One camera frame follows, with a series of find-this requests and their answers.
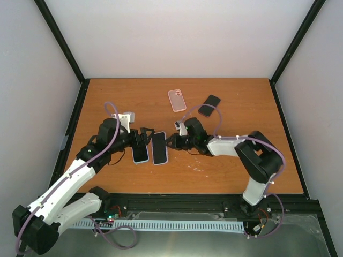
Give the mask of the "pink phone case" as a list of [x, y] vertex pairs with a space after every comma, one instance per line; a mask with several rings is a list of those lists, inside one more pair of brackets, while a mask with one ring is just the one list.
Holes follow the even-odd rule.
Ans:
[[170, 90], [167, 95], [173, 112], [181, 112], [187, 109], [180, 89]]

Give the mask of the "black smartphone red edge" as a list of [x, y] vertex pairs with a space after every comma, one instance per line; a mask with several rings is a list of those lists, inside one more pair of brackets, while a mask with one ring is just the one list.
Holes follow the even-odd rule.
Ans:
[[205, 117], [209, 117], [220, 102], [221, 99], [219, 97], [209, 95], [204, 104], [198, 109], [198, 113]]

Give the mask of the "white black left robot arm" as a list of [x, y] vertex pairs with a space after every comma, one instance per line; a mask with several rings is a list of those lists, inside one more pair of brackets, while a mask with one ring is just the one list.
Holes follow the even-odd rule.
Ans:
[[14, 209], [16, 248], [24, 243], [36, 254], [45, 254], [73, 223], [90, 214], [103, 216], [111, 211], [110, 194], [99, 187], [92, 188], [73, 203], [69, 200], [109, 164], [114, 153], [123, 152], [128, 147], [148, 145], [155, 130], [131, 129], [130, 123], [127, 114], [105, 119], [98, 133], [90, 138], [67, 171], [43, 195], [27, 207], [19, 205]]

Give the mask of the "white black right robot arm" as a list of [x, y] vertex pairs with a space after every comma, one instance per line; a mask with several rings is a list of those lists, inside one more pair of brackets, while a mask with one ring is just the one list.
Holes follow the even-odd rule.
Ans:
[[195, 117], [176, 122], [175, 128], [177, 132], [165, 141], [171, 149], [194, 148], [201, 155], [232, 156], [241, 160], [249, 175], [242, 198], [250, 206], [258, 205], [266, 197], [268, 187], [286, 167], [284, 155], [259, 131], [234, 137], [209, 135]]

